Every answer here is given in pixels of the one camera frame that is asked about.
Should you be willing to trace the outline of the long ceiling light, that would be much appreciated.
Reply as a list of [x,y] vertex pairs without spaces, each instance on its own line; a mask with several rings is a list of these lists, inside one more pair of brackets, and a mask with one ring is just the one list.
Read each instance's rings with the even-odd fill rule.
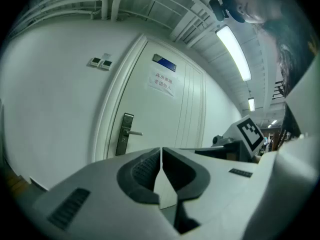
[[223,25],[215,33],[231,55],[242,80],[244,82],[250,81],[252,79],[252,75],[246,56],[230,27]]

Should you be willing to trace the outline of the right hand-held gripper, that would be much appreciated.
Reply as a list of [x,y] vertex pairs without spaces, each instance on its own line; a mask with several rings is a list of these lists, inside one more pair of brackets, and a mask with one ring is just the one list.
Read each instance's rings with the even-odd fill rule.
[[194,151],[211,158],[252,163],[265,142],[261,129],[249,115],[232,123],[223,135],[216,135],[210,148]]

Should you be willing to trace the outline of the white cabinet door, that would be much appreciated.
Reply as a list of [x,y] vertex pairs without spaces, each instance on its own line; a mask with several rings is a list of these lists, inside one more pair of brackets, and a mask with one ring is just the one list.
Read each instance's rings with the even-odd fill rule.
[[[176,64],[176,71],[154,62],[158,54]],[[149,72],[159,70],[176,78],[175,95],[147,85]],[[124,113],[134,115],[125,154],[156,147],[197,148],[200,125],[201,74],[168,49],[149,42],[139,56],[126,84],[111,132],[107,158],[116,156]]]

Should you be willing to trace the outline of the black metal frame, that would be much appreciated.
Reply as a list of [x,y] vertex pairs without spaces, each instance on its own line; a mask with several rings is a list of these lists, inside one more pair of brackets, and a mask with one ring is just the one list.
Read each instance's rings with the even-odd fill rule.
[[273,89],[272,100],[284,97],[284,81],[276,81]]

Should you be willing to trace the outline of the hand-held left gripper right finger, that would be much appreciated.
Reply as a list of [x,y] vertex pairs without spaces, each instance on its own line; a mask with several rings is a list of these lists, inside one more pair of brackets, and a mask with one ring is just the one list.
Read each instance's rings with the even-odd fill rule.
[[243,237],[267,188],[274,153],[259,163],[163,148],[162,168],[177,194],[173,226],[163,237]]

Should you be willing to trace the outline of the white paper notice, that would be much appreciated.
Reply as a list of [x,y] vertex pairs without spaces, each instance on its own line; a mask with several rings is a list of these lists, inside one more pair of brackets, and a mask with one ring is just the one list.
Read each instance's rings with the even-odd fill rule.
[[172,75],[152,69],[148,74],[147,86],[174,97],[176,82],[176,78]]

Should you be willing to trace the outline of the thin white ceiling pipe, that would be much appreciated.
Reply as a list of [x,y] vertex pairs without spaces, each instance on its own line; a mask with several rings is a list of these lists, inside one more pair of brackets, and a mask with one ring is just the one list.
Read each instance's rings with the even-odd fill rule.
[[44,12],[50,11],[52,9],[58,8],[58,7],[62,7],[65,5],[69,5],[69,4],[76,4],[76,3],[84,3],[84,2],[96,2],[96,1],[101,1],[101,18],[103,20],[105,20],[108,16],[108,0],[60,0],[60,1],[56,1],[53,4],[50,5],[46,5],[46,6],[40,6],[40,9],[38,9],[36,12],[34,13],[30,13],[28,12],[23,19],[24,20],[28,20],[28,19],[32,19]]

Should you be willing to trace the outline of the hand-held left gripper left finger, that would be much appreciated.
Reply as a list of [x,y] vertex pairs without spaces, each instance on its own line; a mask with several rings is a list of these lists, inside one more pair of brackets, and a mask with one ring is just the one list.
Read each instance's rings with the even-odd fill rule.
[[34,204],[37,226],[51,240],[175,240],[154,192],[160,148],[91,163]]

